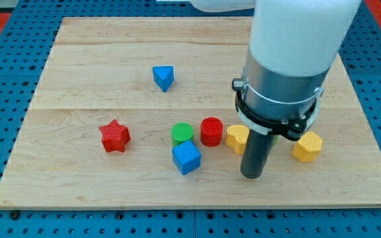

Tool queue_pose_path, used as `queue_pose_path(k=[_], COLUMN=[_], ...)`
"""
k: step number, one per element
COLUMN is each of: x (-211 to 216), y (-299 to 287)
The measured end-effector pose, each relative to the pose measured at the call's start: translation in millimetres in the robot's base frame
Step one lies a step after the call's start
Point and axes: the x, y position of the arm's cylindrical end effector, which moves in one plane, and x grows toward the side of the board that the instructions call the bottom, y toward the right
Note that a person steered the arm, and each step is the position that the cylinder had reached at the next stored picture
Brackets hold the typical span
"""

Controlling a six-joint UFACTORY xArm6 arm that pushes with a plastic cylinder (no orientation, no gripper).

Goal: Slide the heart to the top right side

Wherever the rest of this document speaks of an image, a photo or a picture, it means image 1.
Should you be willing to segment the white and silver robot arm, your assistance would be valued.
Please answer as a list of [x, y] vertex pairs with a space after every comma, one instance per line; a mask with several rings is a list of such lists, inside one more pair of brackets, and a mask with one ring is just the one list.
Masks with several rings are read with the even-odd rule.
[[299, 139], [314, 123], [321, 87], [360, 0], [190, 0], [200, 11], [253, 9], [241, 78], [239, 117], [259, 134]]

